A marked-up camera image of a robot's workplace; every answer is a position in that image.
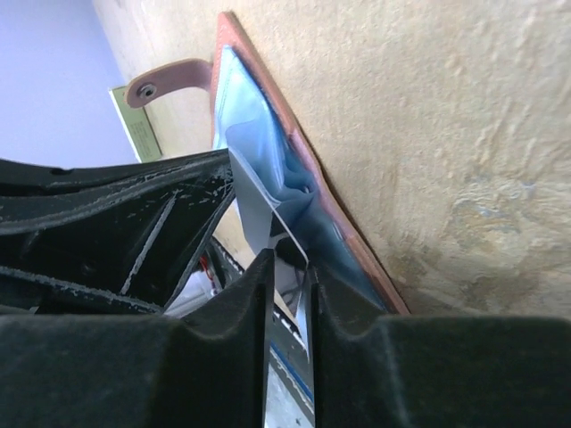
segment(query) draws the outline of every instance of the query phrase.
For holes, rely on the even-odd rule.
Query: brown leather folder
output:
[[[232,12],[223,12],[219,15],[216,55],[213,65],[204,60],[191,59],[173,62],[148,71],[133,79],[129,84],[126,91],[128,104],[134,108],[143,107],[152,100],[169,92],[193,86],[201,87],[210,92],[211,112],[214,113],[220,59],[222,48],[225,45],[230,45],[233,48],[266,95],[287,135],[289,144],[302,160],[304,167],[315,177],[320,189],[320,203],[337,224],[346,244],[367,273],[380,297],[391,312],[409,314],[409,310],[394,288],[391,278],[386,274],[331,192],[323,170],[319,166],[319,161],[302,132],[302,128],[295,118],[292,109],[269,74],[252,41],[245,34],[244,29]]]

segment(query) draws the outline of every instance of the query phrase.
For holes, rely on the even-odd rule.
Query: black object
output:
[[[272,281],[263,251],[184,322],[4,317],[0,427],[262,426]]]
[[[571,323],[385,315],[319,271],[317,427],[571,426]]]
[[[162,312],[233,198],[226,150],[101,169],[0,160],[0,303]]]

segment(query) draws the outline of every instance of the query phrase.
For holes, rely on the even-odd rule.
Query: textured wall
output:
[[[107,93],[123,83],[90,0],[0,1],[0,157],[135,163]]]
[[[127,78],[210,58],[234,10],[414,312],[571,315],[571,2],[95,4]],[[210,146],[204,94],[150,115]]]

